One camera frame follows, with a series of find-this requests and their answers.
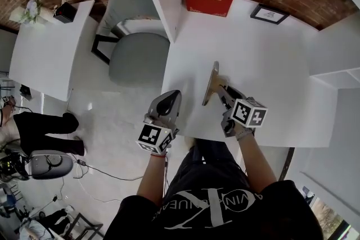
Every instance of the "person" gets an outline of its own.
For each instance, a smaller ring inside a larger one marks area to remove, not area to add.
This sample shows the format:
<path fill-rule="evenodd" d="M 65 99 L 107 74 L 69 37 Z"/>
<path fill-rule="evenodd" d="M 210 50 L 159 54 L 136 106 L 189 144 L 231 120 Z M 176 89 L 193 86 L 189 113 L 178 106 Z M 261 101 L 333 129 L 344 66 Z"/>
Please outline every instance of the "person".
<path fill-rule="evenodd" d="M 277 182 L 253 131 L 240 124 L 234 129 L 247 175 L 225 143 L 195 139 L 163 197 L 165 155 L 152 154 L 137 194 L 122 200 L 105 240 L 116 239 L 124 229 L 161 230 L 161 238 L 194 236 L 194 230 L 215 238 L 216 232 L 224 237 L 234 230 L 229 237 L 322 239 L 319 223 L 294 182 Z"/>
<path fill-rule="evenodd" d="M 44 115 L 32 112 L 22 112 L 12 116 L 15 101 L 0 110 L 0 151 L 9 143 L 20 143 L 21 149 L 28 155 L 34 150 L 57 150 L 84 156 L 86 149 L 84 142 L 77 140 L 59 139 L 46 134 L 69 134 L 79 126 L 76 117 L 71 113 L 64 113 L 62 117 Z"/>
<path fill-rule="evenodd" d="M 53 239 L 52 232 L 49 231 L 49 229 L 60 235 L 64 233 L 66 226 L 70 224 L 70 222 L 66 209 L 58 210 L 55 213 L 38 220 L 26 220 L 19 230 L 20 240 Z"/>

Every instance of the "black trousers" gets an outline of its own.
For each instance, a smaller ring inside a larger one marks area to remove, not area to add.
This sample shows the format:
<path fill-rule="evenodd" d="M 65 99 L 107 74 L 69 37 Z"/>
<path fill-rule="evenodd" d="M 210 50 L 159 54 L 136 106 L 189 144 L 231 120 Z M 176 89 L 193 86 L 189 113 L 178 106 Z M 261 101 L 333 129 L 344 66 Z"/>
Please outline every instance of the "black trousers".
<path fill-rule="evenodd" d="M 65 231 L 66 226 L 70 223 L 69 218 L 65 218 L 64 220 L 62 220 L 57 225 L 55 225 L 55 223 L 58 222 L 58 220 L 61 217 L 64 217 L 66 215 L 67 215 L 67 213 L 65 212 L 65 210 L 58 210 L 54 214 L 51 214 L 49 216 L 46 216 L 43 219 L 38 220 L 38 222 L 41 225 L 43 225 L 45 228 L 50 228 L 56 234 L 63 234 L 63 232 Z"/>
<path fill-rule="evenodd" d="M 225 171 L 237 181 L 249 185 L 248 177 L 236 163 L 234 157 L 227 148 L 226 143 L 204 139 L 195 139 L 195 145 L 181 162 L 180 167 L 171 181 L 168 192 L 173 184 L 176 184 L 182 177 L 186 176 L 196 165 L 212 164 L 218 169 Z"/>
<path fill-rule="evenodd" d="M 13 117 L 20 133 L 22 150 L 30 155 L 34 150 L 58 150 L 64 153 L 84 155 L 84 142 L 59 139 L 45 134 L 69 134 L 74 132 L 79 122 L 71 113 L 62 117 L 23 112 Z"/>

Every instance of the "white floor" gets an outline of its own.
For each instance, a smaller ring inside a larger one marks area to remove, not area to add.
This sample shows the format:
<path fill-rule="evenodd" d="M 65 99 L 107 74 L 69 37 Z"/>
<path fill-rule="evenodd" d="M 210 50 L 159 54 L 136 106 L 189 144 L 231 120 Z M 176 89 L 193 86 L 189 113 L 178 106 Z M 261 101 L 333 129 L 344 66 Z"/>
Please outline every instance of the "white floor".
<path fill-rule="evenodd" d="M 89 90 L 74 90 L 69 101 L 69 110 L 80 122 L 76 134 L 81 136 L 87 146 L 88 154 L 82 157 L 88 165 L 96 167 L 120 178 L 135 178 L 141 176 L 146 168 L 149 155 L 135 143 L 142 121 L 150 102 L 159 94 L 158 91 L 141 89 L 121 89 L 120 92 L 100 92 Z M 40 96 L 36 96 L 24 106 L 34 109 L 39 107 Z M 67 109 L 67 103 L 51 97 L 44 99 L 44 114 L 61 116 Z M 182 159 L 187 153 L 183 137 L 178 136 L 172 143 L 169 154 L 168 180 L 174 177 Z M 284 151 L 274 147 L 272 162 L 277 170 L 282 168 L 285 159 Z M 230 148 L 235 158 L 237 149 Z M 78 212 L 94 223 L 103 223 L 105 232 L 119 208 L 119 201 L 135 194 L 140 180 L 132 182 L 119 181 L 100 174 L 97 171 L 88 173 L 83 179 L 73 179 L 77 175 L 76 167 L 72 173 L 64 177 L 62 201 L 49 205 L 45 212 L 50 214 L 66 205 L 72 205 Z M 42 207 L 54 197 L 60 196 L 62 179 L 30 180 L 21 182 L 20 189 L 30 206 Z"/>

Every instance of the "white desk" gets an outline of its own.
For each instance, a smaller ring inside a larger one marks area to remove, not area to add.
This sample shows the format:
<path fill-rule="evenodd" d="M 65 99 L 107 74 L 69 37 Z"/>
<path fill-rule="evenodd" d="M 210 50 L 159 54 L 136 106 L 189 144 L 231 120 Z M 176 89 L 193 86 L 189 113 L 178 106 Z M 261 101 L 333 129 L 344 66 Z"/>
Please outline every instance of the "white desk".
<path fill-rule="evenodd" d="M 94 0 L 79 3 L 74 22 L 20 26 L 9 78 L 62 101 L 68 100 L 70 75 L 80 36 Z"/>
<path fill-rule="evenodd" d="M 225 109 L 218 96 L 201 105 L 214 61 L 219 61 L 219 73 L 232 86 L 269 108 L 256 130 L 260 145 L 329 146 L 337 91 L 309 77 L 305 57 L 304 41 L 318 32 L 290 17 L 280 25 L 251 19 L 255 7 L 234 0 L 226 18 L 182 11 L 163 82 L 163 92 L 179 89 L 183 94 L 179 133 L 225 141 L 220 126 Z"/>

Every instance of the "gray chair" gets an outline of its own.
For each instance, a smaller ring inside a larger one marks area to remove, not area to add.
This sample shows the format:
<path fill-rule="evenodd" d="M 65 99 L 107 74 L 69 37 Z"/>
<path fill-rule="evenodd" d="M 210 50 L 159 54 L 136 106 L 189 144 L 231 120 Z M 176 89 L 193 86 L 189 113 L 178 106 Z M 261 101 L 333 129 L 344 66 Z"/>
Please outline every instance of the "gray chair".
<path fill-rule="evenodd" d="M 170 42 L 154 33 L 124 35 L 117 24 L 129 19 L 159 19 L 152 0 L 109 0 L 97 29 L 92 52 L 109 64 L 109 77 L 124 87 L 160 87 Z M 113 33 L 118 38 L 109 37 Z M 116 42 L 111 59 L 97 49 L 99 42 Z"/>

